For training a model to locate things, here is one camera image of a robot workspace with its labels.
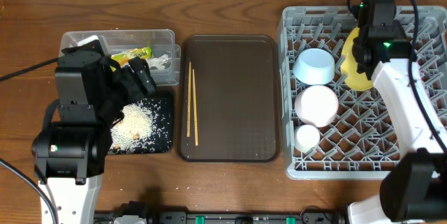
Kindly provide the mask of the white napkin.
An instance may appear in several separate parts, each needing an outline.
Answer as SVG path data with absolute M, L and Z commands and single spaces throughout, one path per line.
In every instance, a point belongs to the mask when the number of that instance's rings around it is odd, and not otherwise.
M 168 54 L 163 54 L 160 57 L 152 56 L 146 59 L 150 70 L 165 70 L 171 66 L 171 58 Z

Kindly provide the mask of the white cup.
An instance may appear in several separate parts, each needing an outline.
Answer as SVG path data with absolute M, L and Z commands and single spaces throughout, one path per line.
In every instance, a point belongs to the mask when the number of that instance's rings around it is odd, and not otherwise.
M 320 141 L 318 128 L 312 125 L 302 125 L 295 129 L 295 148 L 300 152 L 308 152 Z

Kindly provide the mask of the light blue bowl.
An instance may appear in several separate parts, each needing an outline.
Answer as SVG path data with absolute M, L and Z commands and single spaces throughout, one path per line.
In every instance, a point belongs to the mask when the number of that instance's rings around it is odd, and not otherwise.
M 292 71 L 301 83 L 324 85 L 332 81 L 335 76 L 335 60 L 325 50 L 307 49 L 298 55 Z

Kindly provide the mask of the white small bowl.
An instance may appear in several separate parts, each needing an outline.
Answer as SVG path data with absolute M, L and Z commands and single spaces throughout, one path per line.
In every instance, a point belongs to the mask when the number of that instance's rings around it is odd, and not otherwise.
M 322 128 L 334 121 L 339 101 L 332 89 L 323 85 L 314 85 L 298 94 L 294 106 L 298 118 L 304 124 Z

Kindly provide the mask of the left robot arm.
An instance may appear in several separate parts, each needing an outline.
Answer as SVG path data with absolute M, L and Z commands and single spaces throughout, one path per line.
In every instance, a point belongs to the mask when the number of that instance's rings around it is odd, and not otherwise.
M 31 152 L 43 223 L 93 223 L 112 127 L 124 106 L 156 91 L 140 57 L 121 66 L 93 40 L 57 58 L 58 99 L 48 105 Z

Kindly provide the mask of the green snack wrapper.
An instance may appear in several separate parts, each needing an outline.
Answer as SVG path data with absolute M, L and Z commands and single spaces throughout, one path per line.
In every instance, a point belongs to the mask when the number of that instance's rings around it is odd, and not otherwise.
M 141 59 L 150 59 L 152 58 L 152 48 L 150 46 L 134 48 L 130 50 L 123 51 L 119 54 L 114 54 L 111 56 L 113 60 L 115 60 L 120 66 L 124 66 L 131 59 L 141 58 Z

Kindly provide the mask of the yellow plate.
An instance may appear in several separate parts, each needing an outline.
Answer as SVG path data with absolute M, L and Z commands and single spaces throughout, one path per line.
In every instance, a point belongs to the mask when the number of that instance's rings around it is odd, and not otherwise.
M 373 87 L 372 81 L 367 79 L 366 74 L 357 72 L 357 62 L 353 56 L 353 40 L 358 37 L 359 28 L 356 27 L 349 34 L 342 48 L 341 55 L 344 61 L 340 66 L 342 75 L 345 75 L 345 84 L 354 91 L 366 91 Z

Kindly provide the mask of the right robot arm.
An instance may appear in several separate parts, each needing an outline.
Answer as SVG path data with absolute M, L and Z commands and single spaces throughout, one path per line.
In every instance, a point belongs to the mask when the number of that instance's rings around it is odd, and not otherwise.
M 400 149 L 399 163 L 379 194 L 347 208 L 347 223 L 446 219 L 446 129 L 414 59 L 414 46 L 395 15 L 395 0 L 361 0 L 352 53 L 386 105 Z

